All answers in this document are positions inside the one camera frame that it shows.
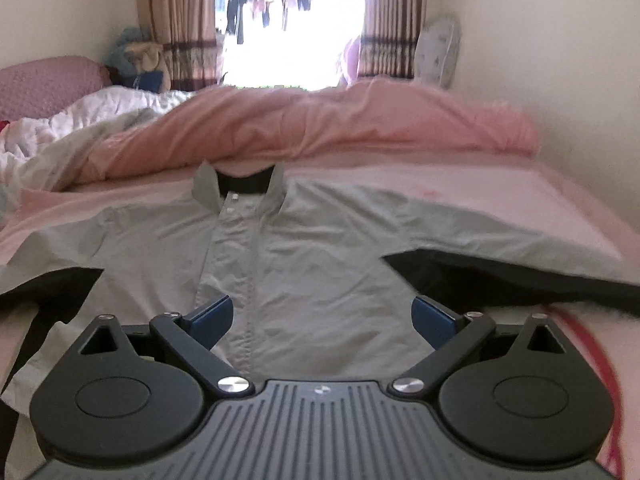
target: curtain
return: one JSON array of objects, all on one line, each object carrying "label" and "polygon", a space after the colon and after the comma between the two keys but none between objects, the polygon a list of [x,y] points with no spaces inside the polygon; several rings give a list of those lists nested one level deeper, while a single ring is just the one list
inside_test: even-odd
[{"label": "curtain", "polygon": [[359,77],[414,77],[415,45],[427,0],[366,0]]},{"label": "curtain", "polygon": [[216,0],[138,0],[140,26],[162,45],[172,89],[218,82],[215,12]]}]

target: bed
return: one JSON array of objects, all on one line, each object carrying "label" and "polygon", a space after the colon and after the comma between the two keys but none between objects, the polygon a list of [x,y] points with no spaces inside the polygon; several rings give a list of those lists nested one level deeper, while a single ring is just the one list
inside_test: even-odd
[{"label": "bed", "polygon": [[[2,132],[6,208],[0,263],[48,226],[88,219],[109,207],[163,204],[183,196],[203,160],[228,174],[254,173],[284,161],[290,181],[367,186],[477,212],[628,266],[640,262],[638,235],[588,192],[536,161],[534,127],[507,105],[466,104],[440,91],[387,80],[356,85],[347,102],[338,94],[343,91],[333,89],[321,92],[318,102],[295,89],[239,94],[223,88],[197,99],[124,90],[92,88],[57,120],[12,122],[11,130]],[[336,118],[336,107],[347,112]],[[296,134],[286,135],[289,130]],[[638,322],[593,305],[545,308],[616,405],[600,462],[620,478],[637,478],[640,384],[629,347]],[[2,311],[4,378],[17,372],[20,345],[37,313],[33,303]],[[517,322],[525,314],[514,309],[500,316]],[[39,348],[43,338],[32,337],[37,340],[32,345]],[[20,412],[7,478],[22,478],[40,460],[26,416],[28,399],[19,386],[2,396]]]}]

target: pink bedsheet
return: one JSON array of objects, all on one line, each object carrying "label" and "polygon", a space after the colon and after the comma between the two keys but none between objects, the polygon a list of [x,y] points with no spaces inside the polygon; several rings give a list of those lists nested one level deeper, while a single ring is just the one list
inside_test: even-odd
[{"label": "pink bedsheet", "polygon": [[[246,174],[268,160],[221,162],[221,170]],[[108,205],[162,202],[190,189],[193,168],[129,181],[96,182],[75,192],[23,191],[22,206],[0,232],[0,263],[29,232],[87,218]],[[396,190],[449,203],[565,238],[625,260],[640,261],[640,238],[580,187],[520,156],[484,153],[328,153],[287,165],[289,178],[316,178]],[[616,403],[616,424],[599,460],[620,478],[640,478],[640,377],[630,341],[640,322],[598,312],[569,313],[552,307],[561,324],[607,385]]]}]

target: black circular disc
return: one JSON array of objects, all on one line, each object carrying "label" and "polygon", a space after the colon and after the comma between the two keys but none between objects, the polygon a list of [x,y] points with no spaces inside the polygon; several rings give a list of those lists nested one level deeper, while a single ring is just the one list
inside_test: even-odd
[{"label": "black circular disc", "polygon": [[87,415],[120,418],[139,412],[151,397],[145,383],[129,377],[107,377],[85,384],[76,404]]},{"label": "black circular disc", "polygon": [[158,362],[137,358],[125,366],[79,367],[56,383],[36,391],[31,419],[43,451],[65,462],[120,466],[149,460],[185,439],[204,415],[196,380]]},{"label": "black circular disc", "polygon": [[494,388],[495,402],[523,418],[557,415],[569,402],[566,390],[556,382],[535,376],[510,377]]},{"label": "black circular disc", "polygon": [[502,462],[548,465],[595,456],[612,422],[610,397],[596,375],[558,361],[542,354],[460,369],[438,395],[444,422],[477,452]]}]

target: red stripe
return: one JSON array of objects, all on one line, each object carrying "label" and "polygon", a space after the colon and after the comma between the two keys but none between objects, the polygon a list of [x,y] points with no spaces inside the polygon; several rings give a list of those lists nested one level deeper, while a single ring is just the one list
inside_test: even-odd
[{"label": "red stripe", "polygon": [[610,431],[610,449],[606,461],[602,464],[613,475],[624,478],[624,460],[620,439],[622,437],[623,413],[622,413],[622,393],[620,384],[613,365],[609,361],[606,352],[577,317],[564,309],[545,305],[543,309],[550,315],[557,316],[578,338],[596,368],[605,387],[611,395],[614,407],[613,425]]}]

